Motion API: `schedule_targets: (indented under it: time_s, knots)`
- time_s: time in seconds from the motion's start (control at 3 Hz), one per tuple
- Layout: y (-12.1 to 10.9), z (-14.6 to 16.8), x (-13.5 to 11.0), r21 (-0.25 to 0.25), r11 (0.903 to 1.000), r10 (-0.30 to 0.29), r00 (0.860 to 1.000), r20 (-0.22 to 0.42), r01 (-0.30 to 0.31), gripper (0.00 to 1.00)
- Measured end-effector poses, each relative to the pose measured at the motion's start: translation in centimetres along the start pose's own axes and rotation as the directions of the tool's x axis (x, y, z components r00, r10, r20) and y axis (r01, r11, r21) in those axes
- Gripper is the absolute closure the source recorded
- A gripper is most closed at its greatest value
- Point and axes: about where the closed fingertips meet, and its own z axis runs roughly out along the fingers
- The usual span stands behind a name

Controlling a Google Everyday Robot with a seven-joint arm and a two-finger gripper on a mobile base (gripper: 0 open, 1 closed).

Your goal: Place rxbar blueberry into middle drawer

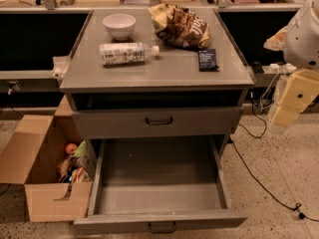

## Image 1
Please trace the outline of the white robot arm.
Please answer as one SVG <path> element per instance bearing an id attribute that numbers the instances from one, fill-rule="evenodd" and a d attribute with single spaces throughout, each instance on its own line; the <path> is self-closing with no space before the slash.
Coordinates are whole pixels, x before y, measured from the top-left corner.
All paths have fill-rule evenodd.
<path id="1" fill-rule="evenodd" d="M 268 113 L 268 130 L 281 134 L 319 96 L 319 0 L 307 0 L 264 47 L 281 50 L 284 61 L 296 68 L 279 78 Z"/>

